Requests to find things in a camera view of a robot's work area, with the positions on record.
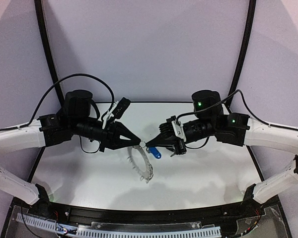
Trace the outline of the key with blue tag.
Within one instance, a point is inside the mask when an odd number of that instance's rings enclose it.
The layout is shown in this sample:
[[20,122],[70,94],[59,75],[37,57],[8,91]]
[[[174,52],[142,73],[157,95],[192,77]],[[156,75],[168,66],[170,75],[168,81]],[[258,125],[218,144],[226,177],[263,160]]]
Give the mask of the key with blue tag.
[[148,147],[147,152],[152,154],[156,159],[161,159],[162,155],[156,147]]

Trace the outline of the metal ring plate with keyrings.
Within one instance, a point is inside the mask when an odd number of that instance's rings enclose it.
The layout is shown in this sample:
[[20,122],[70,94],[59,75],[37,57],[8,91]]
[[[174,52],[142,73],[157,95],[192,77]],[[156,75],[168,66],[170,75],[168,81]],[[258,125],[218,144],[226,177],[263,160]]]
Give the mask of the metal ring plate with keyrings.
[[146,151],[140,146],[127,148],[128,162],[132,169],[139,175],[140,181],[149,183],[153,178],[153,167],[147,157]]

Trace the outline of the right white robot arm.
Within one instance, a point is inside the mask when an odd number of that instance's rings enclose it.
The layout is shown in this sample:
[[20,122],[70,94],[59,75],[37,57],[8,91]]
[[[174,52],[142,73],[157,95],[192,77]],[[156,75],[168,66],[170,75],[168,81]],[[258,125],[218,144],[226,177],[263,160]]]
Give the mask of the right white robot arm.
[[194,110],[168,118],[159,126],[159,135],[146,143],[148,148],[163,147],[183,155],[187,144],[214,136],[218,142],[230,145],[263,146],[294,154],[280,173],[249,186],[243,202],[264,204],[298,184],[298,127],[265,122],[252,111],[225,114],[223,100],[216,91],[200,90],[191,98]]

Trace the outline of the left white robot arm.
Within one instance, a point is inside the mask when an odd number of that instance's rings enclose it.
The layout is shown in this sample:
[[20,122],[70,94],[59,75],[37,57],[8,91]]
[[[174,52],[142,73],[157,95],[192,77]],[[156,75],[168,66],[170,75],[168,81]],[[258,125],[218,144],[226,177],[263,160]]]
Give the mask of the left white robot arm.
[[[103,121],[86,90],[68,92],[64,105],[56,114],[40,116],[29,125],[0,130],[0,155],[28,148],[51,147],[70,141],[74,135],[99,142],[99,151],[138,146],[141,139],[118,120],[130,105],[122,98],[109,110]],[[17,197],[28,205],[48,204],[45,188],[29,183],[0,167],[0,190]]]

